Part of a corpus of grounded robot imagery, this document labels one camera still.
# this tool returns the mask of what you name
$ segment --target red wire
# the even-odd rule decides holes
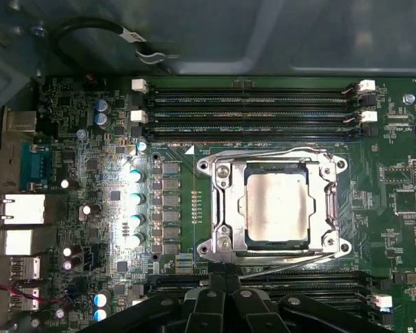
[[[46,300],[44,298],[40,298],[40,297],[30,295],[28,293],[24,293],[23,291],[20,291],[19,289],[14,289],[4,284],[0,284],[0,290],[9,291],[12,295],[22,296],[22,297],[28,298],[29,300],[36,300],[39,303],[63,303],[63,302],[68,301],[66,299],[61,299],[61,298],[52,298],[50,300]]]

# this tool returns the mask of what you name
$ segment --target white slot latch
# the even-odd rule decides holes
[[[142,94],[148,93],[148,83],[143,78],[134,78],[131,80],[131,89]]]
[[[380,308],[393,307],[393,299],[390,295],[373,294],[373,303]]]
[[[377,121],[377,111],[362,111],[361,123],[375,123]]]
[[[130,114],[130,120],[136,123],[148,123],[148,116],[143,110],[133,110]]]
[[[373,92],[376,90],[376,82],[374,80],[362,80],[358,84],[358,92]]]

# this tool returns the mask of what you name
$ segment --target metal plate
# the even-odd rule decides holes
[[[248,236],[253,241],[306,239],[311,200],[302,174],[251,175],[246,187]]]

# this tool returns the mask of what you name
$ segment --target white triangle marker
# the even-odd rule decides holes
[[[185,152],[185,155],[194,155],[194,145]]]

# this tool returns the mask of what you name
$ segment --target cpu socket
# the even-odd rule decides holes
[[[202,158],[197,168],[211,177],[212,190],[212,234],[198,245],[201,257],[271,265],[351,252],[337,224],[343,158],[309,147],[223,151]]]

